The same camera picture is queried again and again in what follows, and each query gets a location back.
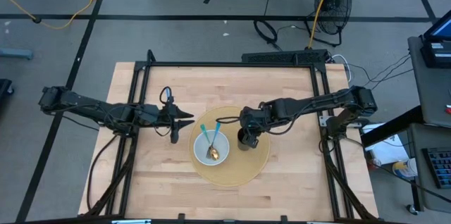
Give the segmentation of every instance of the floor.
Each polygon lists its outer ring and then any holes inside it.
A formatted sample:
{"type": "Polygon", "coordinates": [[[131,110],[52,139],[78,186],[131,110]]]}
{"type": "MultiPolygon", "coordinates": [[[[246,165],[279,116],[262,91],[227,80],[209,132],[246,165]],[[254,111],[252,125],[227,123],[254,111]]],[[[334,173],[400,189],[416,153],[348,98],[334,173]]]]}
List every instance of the floor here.
{"type": "MultiPolygon", "coordinates": [[[[36,14],[70,15],[87,0],[16,0],[36,14]]],[[[99,15],[263,15],[266,0],[103,0],[99,15]]],[[[308,15],[313,0],[269,0],[267,15],[308,15]]],[[[31,61],[0,58],[0,78],[11,79],[15,94],[0,113],[0,223],[13,222],[52,118],[39,111],[44,86],[65,85],[74,60],[80,69],[73,90],[105,100],[113,68],[118,61],[144,60],[151,49],[158,61],[240,61],[241,54],[274,51],[256,34],[251,21],[229,20],[94,20],[89,15],[64,30],[50,30],[23,17],[7,0],[0,0],[0,46],[31,49],[31,61]]],[[[342,54],[349,63],[375,75],[404,55],[407,38],[424,33],[434,17],[449,11],[446,0],[353,0],[351,21],[336,48],[314,43],[342,54]]],[[[67,20],[45,20],[63,25],[67,20]]],[[[297,22],[270,22],[274,28],[297,22]]],[[[335,40],[318,34],[318,37],[335,40]]],[[[308,42],[302,30],[280,31],[283,50],[300,50],[308,42]]],[[[409,70],[405,63],[397,72],[409,70]]],[[[352,68],[352,85],[366,83],[364,73],[352,68]]],[[[379,111],[371,118],[383,122],[419,103],[413,73],[381,83],[373,91],[379,111]]],[[[77,118],[90,124],[88,120],[77,118]]],[[[78,212],[94,148],[96,132],[63,120],[27,220],[72,217],[78,212]]],[[[381,218],[408,223],[443,223],[449,214],[427,211],[407,213],[412,202],[410,186],[381,172],[371,172],[381,218]]]]}

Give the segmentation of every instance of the yellow cable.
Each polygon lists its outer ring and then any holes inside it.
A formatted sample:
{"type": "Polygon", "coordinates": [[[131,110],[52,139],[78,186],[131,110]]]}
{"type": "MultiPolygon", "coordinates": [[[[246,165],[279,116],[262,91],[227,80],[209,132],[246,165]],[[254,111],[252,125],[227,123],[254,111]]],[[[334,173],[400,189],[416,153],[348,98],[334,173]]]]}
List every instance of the yellow cable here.
{"type": "MultiPolygon", "coordinates": [[[[19,5],[17,2],[15,2],[14,0],[9,0],[9,1],[10,1],[12,4],[14,4],[15,6],[17,6],[17,8],[19,8],[23,13],[27,14],[31,19],[33,19],[33,20],[36,20],[36,19],[37,19],[36,16],[32,15],[31,13],[29,13],[28,11],[26,11],[25,9],[23,9],[22,6],[20,6],[20,5],[19,5]]],[[[70,20],[69,20],[65,25],[63,25],[63,26],[61,26],[61,27],[54,27],[54,26],[49,25],[49,24],[44,23],[44,22],[41,22],[41,24],[43,24],[44,26],[49,27],[49,28],[51,28],[51,29],[53,29],[53,30],[62,30],[63,28],[68,27],[68,26],[72,23],[73,19],[74,19],[78,14],[82,13],[84,10],[86,10],[87,8],[89,8],[89,7],[91,6],[91,4],[92,4],[93,1],[94,1],[94,0],[89,0],[89,3],[88,3],[84,8],[80,9],[77,13],[75,13],[74,15],[72,15],[72,17],[70,18],[70,20]]]]}
{"type": "Polygon", "coordinates": [[[324,0],[320,0],[318,8],[316,9],[315,20],[313,21],[313,30],[311,31],[310,42],[309,42],[309,46],[308,46],[309,49],[311,48],[311,43],[313,42],[313,36],[315,35],[316,21],[318,20],[319,11],[321,9],[321,5],[323,4],[323,1],[324,0]]]}

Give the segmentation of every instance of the white bowl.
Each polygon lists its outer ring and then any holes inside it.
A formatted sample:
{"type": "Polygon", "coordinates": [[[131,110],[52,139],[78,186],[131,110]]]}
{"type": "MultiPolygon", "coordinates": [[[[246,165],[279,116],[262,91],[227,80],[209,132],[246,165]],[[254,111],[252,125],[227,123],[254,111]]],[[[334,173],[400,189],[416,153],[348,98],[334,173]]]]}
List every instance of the white bowl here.
{"type": "MultiPolygon", "coordinates": [[[[213,141],[214,130],[207,130],[206,133],[209,136],[210,142],[213,141]]],[[[216,148],[219,153],[219,159],[216,161],[206,157],[209,143],[206,140],[204,133],[201,133],[194,141],[194,155],[196,156],[196,159],[207,166],[215,166],[222,163],[227,158],[228,152],[230,151],[227,137],[222,132],[218,132],[213,147],[216,148]]]]}

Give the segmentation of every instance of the wooden tabletop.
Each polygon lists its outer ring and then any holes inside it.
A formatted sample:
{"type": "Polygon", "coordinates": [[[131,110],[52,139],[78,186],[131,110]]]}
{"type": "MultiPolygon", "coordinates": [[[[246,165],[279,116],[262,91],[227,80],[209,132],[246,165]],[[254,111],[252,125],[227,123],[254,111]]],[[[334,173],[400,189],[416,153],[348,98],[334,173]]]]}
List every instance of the wooden tabletop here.
{"type": "MultiPolygon", "coordinates": [[[[134,63],[116,64],[109,103],[127,101],[133,67],[134,63]]],[[[342,65],[326,67],[332,92],[348,87],[342,65]]],[[[219,106],[257,108],[261,101],[313,96],[309,69],[304,68],[152,67],[146,103],[161,108],[159,94],[165,86],[172,88],[175,104],[194,114],[194,119],[219,106]]],[[[171,144],[169,136],[158,136],[154,129],[140,130],[126,218],[174,219],[185,213],[186,219],[280,220],[281,215],[287,215],[288,220],[333,220],[326,168],[318,150],[320,135],[315,113],[299,117],[288,133],[271,135],[265,168],[251,182],[238,187],[219,187],[196,173],[188,149],[192,126],[180,131],[177,144],[171,144]]],[[[357,130],[348,130],[347,136],[360,141],[357,130]]],[[[93,157],[111,138],[110,130],[100,129],[93,157]]],[[[368,211],[377,216],[362,148],[345,140],[341,145],[349,186],[368,211]]],[[[91,204],[111,182],[117,148],[118,139],[96,164],[91,204]]],[[[342,194],[336,187],[342,205],[342,194]]],[[[121,192],[120,185],[114,212],[118,210],[121,192]]],[[[80,213],[86,211],[85,188],[80,213]]],[[[340,212],[345,216],[344,207],[340,212]]]]}

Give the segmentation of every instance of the fan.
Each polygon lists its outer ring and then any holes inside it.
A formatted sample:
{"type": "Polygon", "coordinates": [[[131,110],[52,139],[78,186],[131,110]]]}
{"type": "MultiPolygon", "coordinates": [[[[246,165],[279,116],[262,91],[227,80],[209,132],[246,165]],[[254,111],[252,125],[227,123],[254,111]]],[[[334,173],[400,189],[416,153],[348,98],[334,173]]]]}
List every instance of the fan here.
{"type": "MultiPolygon", "coordinates": [[[[319,2],[320,0],[315,0],[315,10],[318,8],[319,2]]],[[[351,7],[352,0],[324,0],[319,11],[317,24],[322,32],[330,35],[338,34],[339,43],[334,44],[317,38],[314,38],[314,40],[324,44],[329,44],[333,47],[340,45],[341,32],[349,20],[351,7]]]]}

